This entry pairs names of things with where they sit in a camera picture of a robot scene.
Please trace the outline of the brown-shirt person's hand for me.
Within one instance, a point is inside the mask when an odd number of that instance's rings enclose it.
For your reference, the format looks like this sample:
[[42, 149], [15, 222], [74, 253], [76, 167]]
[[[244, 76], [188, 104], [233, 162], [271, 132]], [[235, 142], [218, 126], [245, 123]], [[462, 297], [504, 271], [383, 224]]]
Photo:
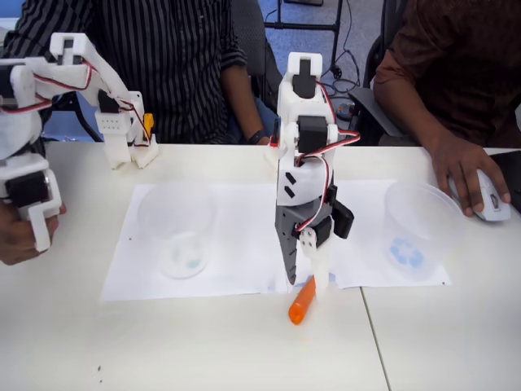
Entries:
[[441, 139], [427, 150], [439, 188], [449, 195], [449, 179], [453, 180], [464, 215], [470, 217], [474, 212], [484, 211], [479, 170], [491, 179], [499, 198], [510, 203], [510, 192], [503, 174], [482, 147], [450, 137]]

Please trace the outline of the striped-shirt person's right hand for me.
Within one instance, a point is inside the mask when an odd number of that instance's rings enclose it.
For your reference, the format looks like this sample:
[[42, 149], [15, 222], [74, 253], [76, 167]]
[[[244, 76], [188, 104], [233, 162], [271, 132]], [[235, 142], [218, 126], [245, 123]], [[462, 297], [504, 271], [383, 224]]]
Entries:
[[22, 219], [11, 204], [1, 201], [1, 262], [13, 266], [38, 257], [42, 251], [36, 249], [33, 228]]

